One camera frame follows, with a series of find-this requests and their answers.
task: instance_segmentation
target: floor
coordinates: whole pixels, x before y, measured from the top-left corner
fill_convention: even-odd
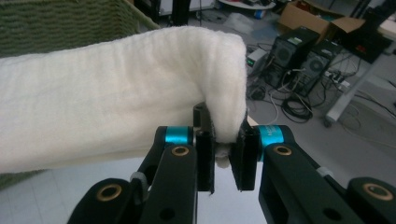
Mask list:
[[[228,8],[221,13],[227,16],[230,10],[232,9]],[[238,12],[245,13],[254,21],[251,35],[223,26],[224,19],[218,17],[213,17],[214,21],[202,21],[202,26],[241,35],[249,45],[256,45],[258,42],[272,44],[276,37],[277,15],[267,13],[262,20],[255,20],[249,12]],[[200,25],[200,22],[191,19],[190,25]],[[368,66],[363,63],[360,72]],[[376,72],[389,73],[390,66],[382,66],[385,70]],[[394,111],[392,103],[396,101],[396,89],[381,84],[377,79],[381,78],[373,77],[373,81],[369,81],[361,89]],[[311,102],[319,102],[320,93],[320,90],[313,90]],[[343,187],[347,186],[351,178],[357,176],[371,176],[396,186],[393,173],[396,171],[396,122],[381,107],[357,99],[344,113],[340,122],[326,128],[323,125],[323,116],[332,103],[332,97],[322,107],[314,109],[314,117],[305,124],[297,124],[287,119],[278,106],[274,107],[270,103],[269,96],[266,97],[266,101],[247,102],[249,115],[259,124],[266,124],[277,118],[275,124],[288,125],[300,147],[317,163],[329,168],[335,180]],[[126,159],[54,169],[22,181],[0,191],[0,223],[66,223],[78,201],[93,184],[109,177],[129,179],[142,160]],[[261,168],[260,163],[257,171],[259,180]],[[215,193],[199,193],[198,223],[265,223],[258,202],[259,182],[257,181],[255,190],[239,192],[234,186],[231,170],[217,168]]]

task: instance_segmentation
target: folded cloth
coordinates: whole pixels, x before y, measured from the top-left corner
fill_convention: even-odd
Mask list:
[[[221,143],[246,113],[238,35],[177,27],[0,59],[0,173],[140,157],[205,101]]]

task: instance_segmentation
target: white table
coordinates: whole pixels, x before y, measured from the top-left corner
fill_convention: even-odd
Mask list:
[[[390,16],[386,21],[384,21],[380,27],[378,28],[378,32],[381,33],[384,37],[391,39],[392,43],[386,49],[386,51],[390,52],[396,48],[396,21],[395,21],[395,14]],[[346,107],[349,105],[352,98],[355,96],[356,91],[359,87],[370,77],[373,71],[378,67],[380,62],[384,60],[388,55],[382,53],[379,57],[375,60],[375,62],[367,69],[359,78],[359,80],[351,86],[347,91],[345,91],[335,102],[332,108],[327,112],[324,124],[326,127],[330,127],[332,123],[335,123]]]

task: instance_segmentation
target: open cardboard box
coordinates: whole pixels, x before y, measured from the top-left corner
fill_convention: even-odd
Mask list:
[[[320,34],[319,42],[324,38],[332,40],[340,31],[348,34],[360,28],[364,20],[346,17],[305,0],[288,3],[278,23],[281,33],[305,26]]]

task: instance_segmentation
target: blue tape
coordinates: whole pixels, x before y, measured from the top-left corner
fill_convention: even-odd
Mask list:
[[[277,125],[259,125],[260,136],[262,138],[262,148],[267,147],[273,143],[283,143],[285,140],[283,138],[282,130],[280,130]],[[264,161],[264,151],[262,152],[262,157],[260,161]]]
[[[189,127],[172,126],[166,128],[165,143],[187,145],[189,143]]]

